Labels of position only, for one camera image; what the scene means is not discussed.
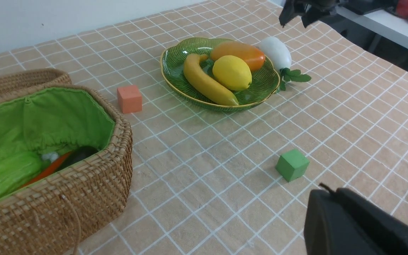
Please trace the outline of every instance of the white shelf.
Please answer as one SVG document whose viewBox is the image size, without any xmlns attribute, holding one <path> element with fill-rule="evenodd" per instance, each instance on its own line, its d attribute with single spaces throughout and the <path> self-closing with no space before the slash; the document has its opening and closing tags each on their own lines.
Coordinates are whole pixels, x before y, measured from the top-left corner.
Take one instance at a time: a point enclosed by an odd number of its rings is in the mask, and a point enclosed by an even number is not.
<svg viewBox="0 0 408 255">
<path fill-rule="evenodd" d="M 408 49 L 408 21 L 395 17 L 384 10 L 364 16 L 357 15 L 346 8 L 338 8 L 337 12 L 339 15 Z"/>
</svg>

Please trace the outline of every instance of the green fabric lining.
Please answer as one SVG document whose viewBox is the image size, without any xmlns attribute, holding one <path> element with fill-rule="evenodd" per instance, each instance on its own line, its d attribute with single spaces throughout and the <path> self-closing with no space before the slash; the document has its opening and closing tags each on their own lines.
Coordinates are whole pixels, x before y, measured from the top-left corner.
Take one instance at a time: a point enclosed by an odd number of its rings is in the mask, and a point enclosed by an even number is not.
<svg viewBox="0 0 408 255">
<path fill-rule="evenodd" d="M 114 126 L 86 91 L 44 89 L 0 104 L 0 161 L 23 151 L 63 154 L 84 145 L 102 150 Z"/>
</svg>

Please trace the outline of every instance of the green leaf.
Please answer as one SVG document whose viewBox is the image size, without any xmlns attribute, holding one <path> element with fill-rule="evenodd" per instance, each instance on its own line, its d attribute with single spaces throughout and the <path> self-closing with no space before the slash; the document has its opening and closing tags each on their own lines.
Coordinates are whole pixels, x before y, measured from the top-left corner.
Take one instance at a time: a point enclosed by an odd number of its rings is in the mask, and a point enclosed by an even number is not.
<svg viewBox="0 0 408 255">
<path fill-rule="evenodd" d="M 280 74 L 281 76 L 285 76 L 286 74 L 288 74 L 290 72 L 289 68 L 283 68 L 280 70 Z"/>
<path fill-rule="evenodd" d="M 292 71 L 289 71 L 288 72 L 288 75 L 289 76 L 294 76 L 294 77 L 297 77 L 297 76 L 299 76 L 301 74 L 301 71 L 299 70 L 299 69 L 295 69 L 295 70 L 292 70 Z"/>
<path fill-rule="evenodd" d="M 286 82 L 280 81 L 280 90 L 282 90 L 282 91 L 286 90 Z"/>
<path fill-rule="evenodd" d="M 289 79 L 293 82 L 309 82 L 311 81 L 311 76 L 308 74 L 301 74 L 297 77 L 290 76 Z"/>
<path fill-rule="evenodd" d="M 283 79 L 284 79 L 285 82 L 290 82 L 291 81 L 290 76 L 288 76 L 287 74 L 285 74 L 283 76 Z"/>
</svg>

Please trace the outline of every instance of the green plate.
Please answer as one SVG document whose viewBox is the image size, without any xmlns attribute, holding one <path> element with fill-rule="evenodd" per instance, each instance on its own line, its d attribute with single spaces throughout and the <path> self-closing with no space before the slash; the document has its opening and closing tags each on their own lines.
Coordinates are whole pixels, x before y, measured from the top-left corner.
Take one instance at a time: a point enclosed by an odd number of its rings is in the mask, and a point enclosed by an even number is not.
<svg viewBox="0 0 408 255">
<path fill-rule="evenodd" d="M 280 85 L 278 72 L 275 71 L 268 58 L 266 58 L 262 68 L 253 73 L 253 81 L 250 87 L 243 91 L 234 92 L 234 95 L 240 103 L 238 106 L 222 106 L 212 102 L 194 89 L 183 75 L 183 63 L 188 54 L 210 55 L 212 49 L 224 41 L 230 41 L 230 39 L 192 37 L 179 42 L 174 47 L 166 49 L 160 58 L 160 69 L 163 78 L 165 78 L 168 85 L 179 95 L 209 110 L 236 112 L 261 104 L 274 94 Z M 214 62 L 210 59 L 201 62 L 201 68 L 211 77 L 213 77 L 213 64 Z"/>
</svg>

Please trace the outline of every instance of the green cube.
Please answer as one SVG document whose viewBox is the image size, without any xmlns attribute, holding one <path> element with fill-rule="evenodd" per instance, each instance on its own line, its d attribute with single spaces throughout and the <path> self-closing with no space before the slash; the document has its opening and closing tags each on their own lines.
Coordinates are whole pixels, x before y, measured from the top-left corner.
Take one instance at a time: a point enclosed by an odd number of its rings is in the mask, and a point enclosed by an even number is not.
<svg viewBox="0 0 408 255">
<path fill-rule="evenodd" d="M 293 149 L 280 156 L 275 168 L 290 182 L 302 176 L 309 164 L 310 161 L 298 149 Z"/>
</svg>

